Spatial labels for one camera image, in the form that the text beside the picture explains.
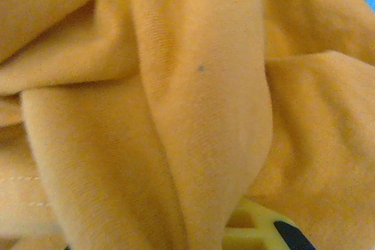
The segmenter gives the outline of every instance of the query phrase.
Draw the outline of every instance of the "yellow plastic object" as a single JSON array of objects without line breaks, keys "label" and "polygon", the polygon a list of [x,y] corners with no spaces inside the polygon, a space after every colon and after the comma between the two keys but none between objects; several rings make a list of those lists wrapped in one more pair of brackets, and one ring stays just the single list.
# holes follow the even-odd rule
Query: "yellow plastic object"
[{"label": "yellow plastic object", "polygon": [[314,250],[286,216],[246,198],[240,201],[226,227],[223,250]]}]

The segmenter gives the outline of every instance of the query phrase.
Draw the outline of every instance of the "wrinkled cloth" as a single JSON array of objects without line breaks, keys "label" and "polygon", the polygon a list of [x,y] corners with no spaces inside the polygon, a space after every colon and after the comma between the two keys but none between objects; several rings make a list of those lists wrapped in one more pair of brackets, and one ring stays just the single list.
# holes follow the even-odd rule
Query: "wrinkled cloth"
[{"label": "wrinkled cloth", "polygon": [[364,0],[0,0],[1,249],[205,249],[247,196],[375,246]]}]

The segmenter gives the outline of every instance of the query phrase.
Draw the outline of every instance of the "yellow fabric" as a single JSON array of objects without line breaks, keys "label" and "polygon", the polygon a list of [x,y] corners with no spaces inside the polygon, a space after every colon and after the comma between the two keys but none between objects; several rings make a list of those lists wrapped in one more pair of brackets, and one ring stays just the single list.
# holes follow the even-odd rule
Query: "yellow fabric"
[{"label": "yellow fabric", "polygon": [[375,246],[363,0],[0,0],[0,61],[11,249],[216,250],[243,195]]}]

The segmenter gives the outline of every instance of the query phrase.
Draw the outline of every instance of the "orange fabric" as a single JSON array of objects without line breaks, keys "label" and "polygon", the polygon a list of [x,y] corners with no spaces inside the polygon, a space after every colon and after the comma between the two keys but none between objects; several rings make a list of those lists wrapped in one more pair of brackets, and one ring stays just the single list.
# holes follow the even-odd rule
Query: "orange fabric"
[{"label": "orange fabric", "polygon": [[363,0],[0,8],[0,237],[27,237],[13,250],[220,249],[244,195],[317,249],[375,246]]}]

